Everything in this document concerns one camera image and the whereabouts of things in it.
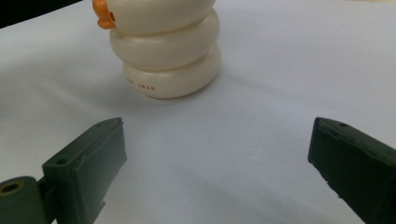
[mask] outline stacked rings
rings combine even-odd
[[[150,97],[173,98],[201,89],[219,72],[219,17],[214,3],[94,0],[94,9],[98,24],[112,29],[111,47],[124,62],[131,85]]]

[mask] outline table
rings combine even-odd
[[[396,147],[396,6],[218,0],[218,77],[156,100],[125,80],[91,1],[0,29],[0,180],[122,117],[128,161],[96,224],[359,224],[307,152],[315,117]]]

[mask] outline screw hole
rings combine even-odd
[[[5,186],[4,188],[1,189],[2,193],[10,193],[20,187],[19,184],[10,184],[8,186]]]
[[[57,165],[65,165],[67,163],[67,159],[60,159],[58,161],[56,161]]]

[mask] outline toy duck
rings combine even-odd
[[[131,85],[154,98],[198,91],[219,72],[216,0],[93,0]]]

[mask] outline orange beak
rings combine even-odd
[[[108,12],[106,0],[93,0],[92,7],[96,16],[99,18],[98,25],[101,28],[106,30],[116,28],[116,24],[114,23],[116,19],[113,13]]]

